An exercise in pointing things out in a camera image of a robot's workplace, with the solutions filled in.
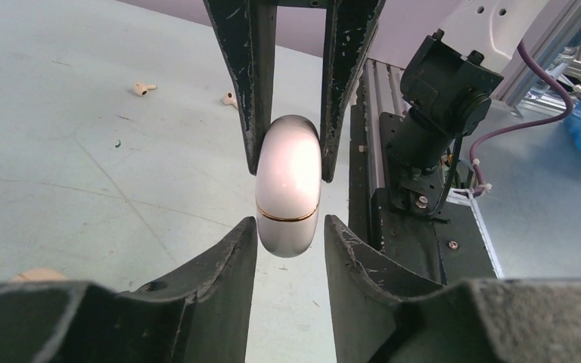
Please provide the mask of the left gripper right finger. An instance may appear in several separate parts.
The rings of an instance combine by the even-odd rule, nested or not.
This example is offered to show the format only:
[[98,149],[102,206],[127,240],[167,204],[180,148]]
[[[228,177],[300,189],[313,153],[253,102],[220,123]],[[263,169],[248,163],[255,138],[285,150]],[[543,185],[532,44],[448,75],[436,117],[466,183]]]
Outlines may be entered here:
[[443,286],[324,221],[339,362],[581,362],[581,280]]

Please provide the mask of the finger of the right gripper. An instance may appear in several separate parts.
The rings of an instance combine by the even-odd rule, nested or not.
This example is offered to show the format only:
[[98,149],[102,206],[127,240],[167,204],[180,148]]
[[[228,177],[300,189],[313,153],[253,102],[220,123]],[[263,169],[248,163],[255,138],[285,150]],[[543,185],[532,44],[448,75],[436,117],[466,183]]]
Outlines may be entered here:
[[231,77],[252,175],[272,120],[277,5],[274,1],[206,0],[204,6]]
[[368,56],[384,0],[329,1],[322,66],[322,180],[332,182],[343,118]]

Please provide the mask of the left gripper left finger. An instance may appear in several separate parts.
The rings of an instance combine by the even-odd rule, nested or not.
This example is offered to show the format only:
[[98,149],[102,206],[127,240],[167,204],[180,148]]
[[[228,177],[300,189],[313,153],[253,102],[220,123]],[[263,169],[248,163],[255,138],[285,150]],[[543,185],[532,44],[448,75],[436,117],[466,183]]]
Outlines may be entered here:
[[254,218],[137,290],[0,283],[0,362],[242,362],[257,257]]

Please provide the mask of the white earbud charging case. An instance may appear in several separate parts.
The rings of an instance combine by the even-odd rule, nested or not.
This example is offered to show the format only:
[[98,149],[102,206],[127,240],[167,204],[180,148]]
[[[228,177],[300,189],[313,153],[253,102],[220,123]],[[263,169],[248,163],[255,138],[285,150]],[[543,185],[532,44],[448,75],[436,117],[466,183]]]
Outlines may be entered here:
[[322,157],[314,124],[299,115],[275,119],[256,173],[259,240],[271,254],[294,258],[312,244],[318,224]]

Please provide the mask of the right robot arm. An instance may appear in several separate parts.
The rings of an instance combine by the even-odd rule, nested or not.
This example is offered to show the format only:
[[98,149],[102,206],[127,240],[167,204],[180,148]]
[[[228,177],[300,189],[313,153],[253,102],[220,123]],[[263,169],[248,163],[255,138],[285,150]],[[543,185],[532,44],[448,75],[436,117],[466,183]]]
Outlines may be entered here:
[[[247,167],[256,175],[272,126],[275,34],[280,1],[207,1],[210,22],[231,76]],[[326,11],[318,168],[334,177],[343,113],[362,71],[384,9],[382,1],[320,1]],[[482,121],[489,96],[544,1],[464,1],[426,36],[405,69],[400,90],[414,126],[394,157],[431,169],[451,142]]]

